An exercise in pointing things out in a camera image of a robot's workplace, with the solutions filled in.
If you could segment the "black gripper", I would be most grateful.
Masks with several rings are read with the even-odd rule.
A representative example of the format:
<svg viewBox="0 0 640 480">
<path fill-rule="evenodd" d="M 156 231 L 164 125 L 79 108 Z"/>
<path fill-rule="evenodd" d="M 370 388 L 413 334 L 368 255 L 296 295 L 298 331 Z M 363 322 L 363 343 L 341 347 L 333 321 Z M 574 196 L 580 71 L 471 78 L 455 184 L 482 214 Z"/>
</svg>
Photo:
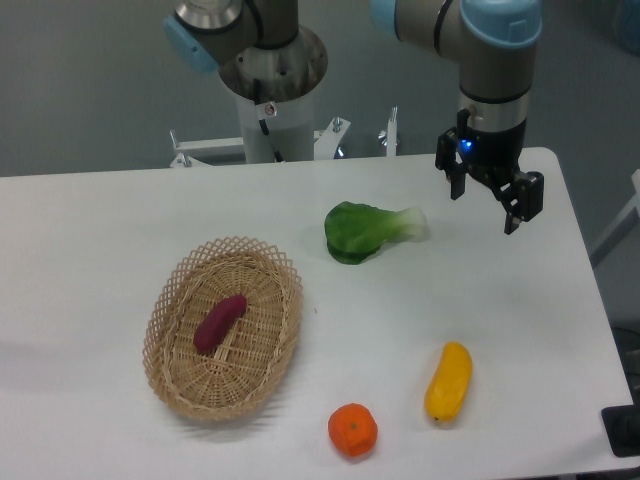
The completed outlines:
<svg viewBox="0 0 640 480">
<path fill-rule="evenodd" d="M 473 127 L 473 120 L 468 109 L 458 112 L 457 128 L 448 129 L 437 139 L 435 167 L 445 173 L 452 200 L 465 193 L 466 174 L 478 182 L 507 182 L 493 192 L 506 212 L 504 233 L 511 235 L 544 205 L 544 175 L 522 172 L 518 164 L 527 120 L 496 132 Z"/>
</svg>

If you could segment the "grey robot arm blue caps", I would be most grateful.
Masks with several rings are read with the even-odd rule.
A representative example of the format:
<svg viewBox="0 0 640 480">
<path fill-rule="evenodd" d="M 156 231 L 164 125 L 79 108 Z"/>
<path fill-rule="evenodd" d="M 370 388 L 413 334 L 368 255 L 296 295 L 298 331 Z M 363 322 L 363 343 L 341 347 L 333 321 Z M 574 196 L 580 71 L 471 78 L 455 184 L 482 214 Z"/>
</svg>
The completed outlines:
<svg viewBox="0 0 640 480">
<path fill-rule="evenodd" d="M 519 167 L 542 7 L 537 1 L 373 1 L 373 24 L 393 38 L 455 62 L 455 125 L 437 141 L 435 165 L 453 198 L 472 178 L 503 206 L 506 233 L 543 208 L 544 178 Z M 306 160 L 310 134 L 281 128 L 277 111 L 322 81 L 326 50 L 299 21 L 294 1 L 182 1 L 163 23 L 193 70 L 216 72 L 248 106 L 254 163 Z"/>
</svg>

